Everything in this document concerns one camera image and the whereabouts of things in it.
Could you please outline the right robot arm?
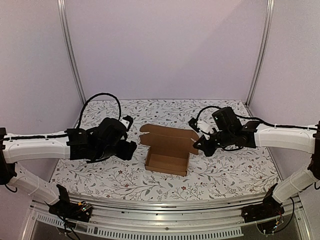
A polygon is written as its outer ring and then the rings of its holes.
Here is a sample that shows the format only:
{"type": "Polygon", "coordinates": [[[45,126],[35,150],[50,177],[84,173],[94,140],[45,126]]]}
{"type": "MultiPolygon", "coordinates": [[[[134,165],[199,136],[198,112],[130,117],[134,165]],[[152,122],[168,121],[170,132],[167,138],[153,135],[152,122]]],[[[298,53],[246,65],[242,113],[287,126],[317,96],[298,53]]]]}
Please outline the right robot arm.
{"type": "Polygon", "coordinates": [[[211,157],[219,148],[280,148],[297,150],[311,155],[311,161],[291,176],[272,186],[262,200],[258,213],[269,218],[287,199],[300,193],[320,180],[320,126],[295,126],[271,124],[257,117],[235,114],[231,107],[217,107],[211,115],[216,128],[200,120],[189,120],[188,125],[201,137],[193,144],[205,156],[211,157]]]}

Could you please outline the brown cardboard box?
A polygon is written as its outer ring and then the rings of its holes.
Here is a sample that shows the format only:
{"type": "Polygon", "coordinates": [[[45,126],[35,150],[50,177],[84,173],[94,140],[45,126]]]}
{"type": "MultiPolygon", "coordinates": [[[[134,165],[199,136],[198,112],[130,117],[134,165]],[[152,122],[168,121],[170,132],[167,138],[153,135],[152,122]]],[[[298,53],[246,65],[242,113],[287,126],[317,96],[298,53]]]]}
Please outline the brown cardboard box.
{"type": "Polygon", "coordinates": [[[199,152],[193,144],[199,136],[193,130],[145,124],[140,127],[140,144],[149,147],[145,169],[185,177],[190,155],[199,152]]]}

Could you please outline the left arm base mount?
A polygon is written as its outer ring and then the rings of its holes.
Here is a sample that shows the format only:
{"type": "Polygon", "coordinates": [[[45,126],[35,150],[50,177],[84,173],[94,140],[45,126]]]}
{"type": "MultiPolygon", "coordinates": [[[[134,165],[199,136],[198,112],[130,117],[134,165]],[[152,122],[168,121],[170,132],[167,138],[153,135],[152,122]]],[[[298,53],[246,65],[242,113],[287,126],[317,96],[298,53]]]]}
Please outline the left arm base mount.
{"type": "Polygon", "coordinates": [[[61,218],[88,223],[92,215],[93,206],[85,201],[71,202],[67,189],[60,184],[57,184],[56,187],[59,191],[58,202],[48,205],[49,213],[61,218]]]}

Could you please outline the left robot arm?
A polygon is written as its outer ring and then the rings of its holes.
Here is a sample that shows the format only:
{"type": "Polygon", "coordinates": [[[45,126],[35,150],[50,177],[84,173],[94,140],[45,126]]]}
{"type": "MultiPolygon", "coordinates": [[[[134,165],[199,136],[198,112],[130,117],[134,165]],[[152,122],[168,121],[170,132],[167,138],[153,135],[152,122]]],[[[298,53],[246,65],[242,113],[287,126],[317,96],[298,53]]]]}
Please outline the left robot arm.
{"type": "Polygon", "coordinates": [[[86,160],[88,164],[102,162],[110,157],[128,161],[137,144],[128,141],[133,118],[117,120],[106,117],[90,129],[68,128],[51,134],[17,135],[0,129],[0,183],[16,187],[43,200],[63,216],[74,213],[65,187],[51,184],[26,170],[21,161],[64,159],[86,160]]]}

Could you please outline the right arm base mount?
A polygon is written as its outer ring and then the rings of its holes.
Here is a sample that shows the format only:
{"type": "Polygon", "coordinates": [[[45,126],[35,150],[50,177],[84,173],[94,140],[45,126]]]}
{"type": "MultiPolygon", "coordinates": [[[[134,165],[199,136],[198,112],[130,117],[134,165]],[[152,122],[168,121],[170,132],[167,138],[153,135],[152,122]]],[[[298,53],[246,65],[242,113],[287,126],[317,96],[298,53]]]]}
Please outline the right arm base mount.
{"type": "Polygon", "coordinates": [[[279,226],[285,210],[281,203],[278,203],[273,199],[273,190],[278,184],[273,185],[266,195],[264,196],[262,203],[251,204],[241,208],[241,216],[245,223],[256,222],[273,218],[273,220],[264,221],[257,224],[258,230],[264,235],[273,234],[279,226]]]}

